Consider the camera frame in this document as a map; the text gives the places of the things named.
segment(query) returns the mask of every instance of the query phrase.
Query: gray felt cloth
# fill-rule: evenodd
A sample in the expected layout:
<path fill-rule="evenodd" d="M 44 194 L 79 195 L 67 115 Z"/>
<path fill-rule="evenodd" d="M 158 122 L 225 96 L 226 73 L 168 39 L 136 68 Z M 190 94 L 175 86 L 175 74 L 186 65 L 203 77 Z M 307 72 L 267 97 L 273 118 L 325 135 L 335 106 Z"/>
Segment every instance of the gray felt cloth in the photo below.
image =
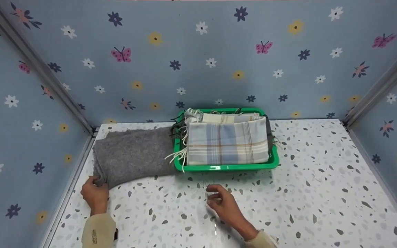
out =
<path fill-rule="evenodd" d="M 170 127 L 153 130 L 110 132 L 94 144 L 95 184 L 108 188 L 146 176 L 175 175 L 170 160 L 164 158 L 173 152 Z"/>

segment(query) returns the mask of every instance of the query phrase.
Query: wrist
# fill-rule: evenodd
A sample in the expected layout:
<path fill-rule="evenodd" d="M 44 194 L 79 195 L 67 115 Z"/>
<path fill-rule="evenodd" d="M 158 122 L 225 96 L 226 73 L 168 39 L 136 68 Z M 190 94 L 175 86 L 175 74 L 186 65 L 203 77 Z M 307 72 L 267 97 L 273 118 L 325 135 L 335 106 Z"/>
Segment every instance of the wrist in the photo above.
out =
<path fill-rule="evenodd" d="M 258 234 L 258 230 L 246 219 L 236 223 L 233 227 L 245 241 L 255 239 Z"/>

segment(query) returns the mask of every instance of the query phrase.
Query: sleeve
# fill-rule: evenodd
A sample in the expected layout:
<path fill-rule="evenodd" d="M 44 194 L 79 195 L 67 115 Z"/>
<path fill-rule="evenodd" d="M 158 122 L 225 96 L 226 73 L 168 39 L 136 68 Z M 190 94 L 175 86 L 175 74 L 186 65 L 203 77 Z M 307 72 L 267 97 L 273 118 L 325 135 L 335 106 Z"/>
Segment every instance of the sleeve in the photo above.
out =
<path fill-rule="evenodd" d="M 246 242 L 247 248 L 276 248 L 275 244 L 272 242 L 271 238 L 260 231 L 257 236 Z"/>
<path fill-rule="evenodd" d="M 82 232 L 83 248 L 112 248 L 115 221 L 108 214 L 93 215 L 85 222 Z"/>

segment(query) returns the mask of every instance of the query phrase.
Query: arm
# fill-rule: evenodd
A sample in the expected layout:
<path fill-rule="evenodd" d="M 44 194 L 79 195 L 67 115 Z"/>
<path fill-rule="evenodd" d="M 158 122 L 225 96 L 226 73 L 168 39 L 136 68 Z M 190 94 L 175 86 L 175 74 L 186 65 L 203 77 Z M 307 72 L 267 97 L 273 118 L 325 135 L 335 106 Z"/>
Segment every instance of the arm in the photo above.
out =
<path fill-rule="evenodd" d="M 276 248 L 268 235 L 259 232 L 244 218 L 234 196 L 222 185 L 208 185 L 206 191 L 217 192 L 208 196 L 208 206 L 222 221 L 233 227 L 244 238 L 248 248 Z"/>
<path fill-rule="evenodd" d="M 95 177 L 90 176 L 82 186 L 83 199 L 91 208 L 91 216 L 85 222 L 82 232 L 83 248 L 113 247 L 115 222 L 107 214 L 109 191 L 106 184 L 97 187 L 93 184 Z"/>

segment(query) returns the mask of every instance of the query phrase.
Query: table surface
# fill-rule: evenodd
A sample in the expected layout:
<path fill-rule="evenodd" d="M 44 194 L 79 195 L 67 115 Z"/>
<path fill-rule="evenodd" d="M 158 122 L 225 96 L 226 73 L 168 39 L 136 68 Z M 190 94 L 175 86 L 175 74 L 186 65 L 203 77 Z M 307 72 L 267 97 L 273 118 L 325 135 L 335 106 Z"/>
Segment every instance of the table surface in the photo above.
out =
<path fill-rule="evenodd" d="M 108 132 L 153 129 L 171 123 L 103 124 Z M 137 179 L 110 190 L 108 212 L 120 248 L 234 248 L 241 237 L 205 203 L 205 186 L 232 191 L 257 229 L 279 247 L 397 248 L 397 212 L 339 120 L 271 121 L 279 140 L 273 170 L 186 173 Z M 85 162 L 51 248 L 81 248 L 90 209 L 80 195 L 93 173 Z"/>

